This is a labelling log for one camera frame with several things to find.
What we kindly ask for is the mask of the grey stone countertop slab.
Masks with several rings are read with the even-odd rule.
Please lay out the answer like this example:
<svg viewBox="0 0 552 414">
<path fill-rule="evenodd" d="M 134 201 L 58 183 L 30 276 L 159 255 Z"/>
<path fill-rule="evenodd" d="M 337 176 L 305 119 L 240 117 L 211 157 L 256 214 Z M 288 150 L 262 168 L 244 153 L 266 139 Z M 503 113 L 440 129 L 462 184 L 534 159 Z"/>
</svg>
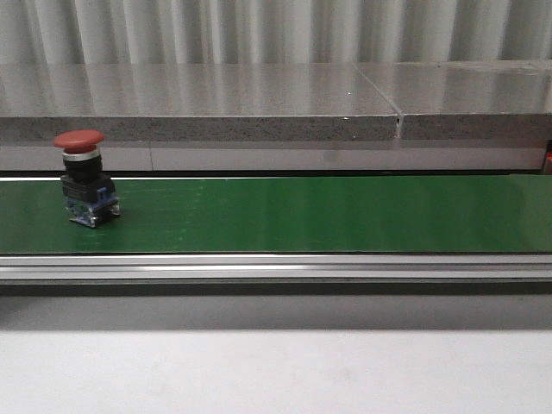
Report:
<svg viewBox="0 0 552 414">
<path fill-rule="evenodd" d="M 110 142 L 551 137 L 551 64 L 4 65 L 1 139 Z"/>
</svg>

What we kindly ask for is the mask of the aluminium conveyor frame rail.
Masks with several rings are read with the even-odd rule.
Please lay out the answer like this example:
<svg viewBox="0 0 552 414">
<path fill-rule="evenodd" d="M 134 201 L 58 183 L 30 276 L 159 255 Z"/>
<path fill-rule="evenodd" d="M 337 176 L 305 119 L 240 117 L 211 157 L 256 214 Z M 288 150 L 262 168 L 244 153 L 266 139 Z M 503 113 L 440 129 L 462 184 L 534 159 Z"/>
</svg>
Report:
<svg viewBox="0 0 552 414">
<path fill-rule="evenodd" d="M 548 254 L 4 255 L 4 285 L 549 282 Z"/>
</svg>

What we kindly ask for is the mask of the white pleated curtain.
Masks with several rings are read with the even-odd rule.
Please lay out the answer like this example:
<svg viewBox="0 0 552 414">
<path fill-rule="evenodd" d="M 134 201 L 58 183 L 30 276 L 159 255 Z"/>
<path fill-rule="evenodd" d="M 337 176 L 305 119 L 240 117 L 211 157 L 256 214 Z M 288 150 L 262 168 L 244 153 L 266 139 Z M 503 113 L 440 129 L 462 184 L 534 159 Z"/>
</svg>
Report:
<svg viewBox="0 0 552 414">
<path fill-rule="evenodd" d="M 4 1 L 1 61 L 546 60 L 548 1 Z"/>
</svg>

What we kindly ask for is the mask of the red mushroom push button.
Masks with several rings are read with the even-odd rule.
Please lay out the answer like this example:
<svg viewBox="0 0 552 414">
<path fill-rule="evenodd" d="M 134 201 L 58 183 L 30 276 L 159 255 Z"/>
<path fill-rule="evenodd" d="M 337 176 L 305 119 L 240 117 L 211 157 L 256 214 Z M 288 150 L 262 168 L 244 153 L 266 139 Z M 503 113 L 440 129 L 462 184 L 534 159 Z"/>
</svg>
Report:
<svg viewBox="0 0 552 414">
<path fill-rule="evenodd" d="M 103 140 L 104 135 L 94 129 L 68 131 L 53 140 L 63 149 L 66 173 L 60 181 L 69 218 L 93 229 L 121 214 L 115 183 L 103 171 L 98 148 Z"/>
</svg>

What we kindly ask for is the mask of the green conveyor belt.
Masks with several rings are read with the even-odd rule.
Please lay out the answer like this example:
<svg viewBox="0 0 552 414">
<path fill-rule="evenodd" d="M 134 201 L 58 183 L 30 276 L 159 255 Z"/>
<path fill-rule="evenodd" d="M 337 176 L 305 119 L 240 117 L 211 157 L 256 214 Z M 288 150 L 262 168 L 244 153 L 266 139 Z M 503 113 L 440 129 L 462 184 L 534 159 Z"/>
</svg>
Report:
<svg viewBox="0 0 552 414">
<path fill-rule="evenodd" d="M 122 214 L 72 223 L 59 181 L 1 185 L 3 254 L 547 253 L 551 179 L 120 179 Z"/>
</svg>

